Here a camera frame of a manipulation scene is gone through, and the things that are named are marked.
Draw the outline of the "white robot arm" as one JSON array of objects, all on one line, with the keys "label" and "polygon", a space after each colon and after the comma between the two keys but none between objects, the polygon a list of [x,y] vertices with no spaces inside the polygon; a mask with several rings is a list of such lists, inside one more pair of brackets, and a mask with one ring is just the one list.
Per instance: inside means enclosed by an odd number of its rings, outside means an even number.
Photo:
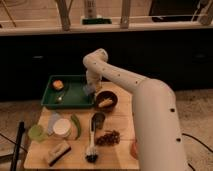
[{"label": "white robot arm", "polygon": [[104,77],[132,94],[132,114],[141,171],[188,171],[176,96],[163,81],[108,63],[100,48],[83,58],[87,81],[99,86]]}]

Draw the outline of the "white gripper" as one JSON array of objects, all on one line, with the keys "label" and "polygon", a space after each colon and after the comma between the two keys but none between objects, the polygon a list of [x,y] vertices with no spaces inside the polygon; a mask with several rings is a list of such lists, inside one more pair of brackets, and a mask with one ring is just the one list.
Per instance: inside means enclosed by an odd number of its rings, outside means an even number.
[{"label": "white gripper", "polygon": [[101,85],[99,85],[99,83],[102,80],[102,76],[91,71],[91,70],[87,70],[86,71],[86,80],[88,84],[93,84],[96,85],[96,93],[98,93],[101,90]]}]

